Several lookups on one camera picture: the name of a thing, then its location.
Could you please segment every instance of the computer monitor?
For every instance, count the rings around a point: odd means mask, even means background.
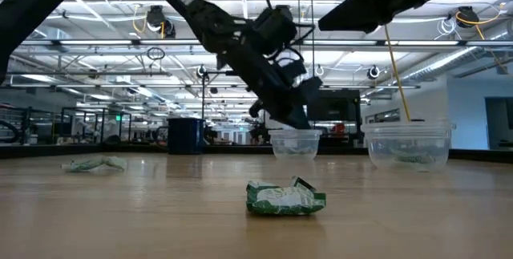
[[[358,90],[320,90],[307,105],[307,117],[315,121],[357,121],[359,107]]]

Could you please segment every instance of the wooden surface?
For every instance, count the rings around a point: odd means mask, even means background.
[[[382,171],[364,156],[119,154],[124,173],[64,174],[90,156],[0,161],[0,258],[513,258],[513,165]],[[311,217],[251,217],[248,180],[302,176]]]

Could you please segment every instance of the crumpled wrapper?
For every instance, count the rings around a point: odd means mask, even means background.
[[[246,187],[248,211],[260,215],[309,215],[326,206],[326,194],[317,192],[300,177],[293,177],[289,187],[249,181]]]
[[[61,169],[66,172],[89,172],[99,170],[101,168],[114,168],[120,171],[124,171],[126,166],[126,160],[114,156],[101,156],[81,162],[71,161],[69,164],[62,164]]]

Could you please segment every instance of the blue trash can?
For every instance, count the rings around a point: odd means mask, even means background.
[[[204,120],[194,118],[168,119],[168,153],[199,155],[203,153]]]

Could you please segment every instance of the plastic container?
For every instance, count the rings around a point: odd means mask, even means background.
[[[439,171],[447,164],[448,122],[373,123],[362,126],[370,159],[378,168]]]
[[[282,160],[315,158],[321,133],[319,130],[269,131],[274,155]]]

